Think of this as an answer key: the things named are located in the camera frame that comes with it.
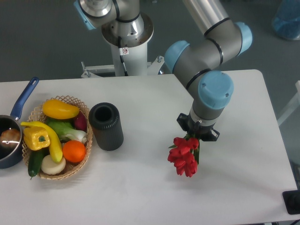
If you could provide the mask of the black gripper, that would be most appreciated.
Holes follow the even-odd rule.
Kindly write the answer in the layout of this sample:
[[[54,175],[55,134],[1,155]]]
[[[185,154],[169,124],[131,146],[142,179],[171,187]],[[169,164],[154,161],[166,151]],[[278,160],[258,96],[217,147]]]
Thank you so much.
[[[183,131],[195,137],[201,137],[204,142],[215,142],[218,140],[220,133],[213,129],[217,119],[202,120],[193,118],[190,114],[180,113],[176,121]]]

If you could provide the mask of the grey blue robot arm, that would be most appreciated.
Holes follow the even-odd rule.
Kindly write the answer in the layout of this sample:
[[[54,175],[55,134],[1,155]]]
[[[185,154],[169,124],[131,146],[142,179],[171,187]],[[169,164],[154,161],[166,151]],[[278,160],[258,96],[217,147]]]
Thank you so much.
[[[253,36],[246,24],[231,21],[218,0],[186,0],[184,4],[204,41],[197,47],[178,41],[165,53],[165,65],[194,100],[189,114],[180,114],[177,122],[189,135],[214,142],[219,137],[214,125],[233,93],[231,78],[217,67],[245,52]],[[154,29],[140,11],[139,1],[77,0],[74,6],[89,30],[101,29],[111,46],[116,76],[148,73],[147,43]]]

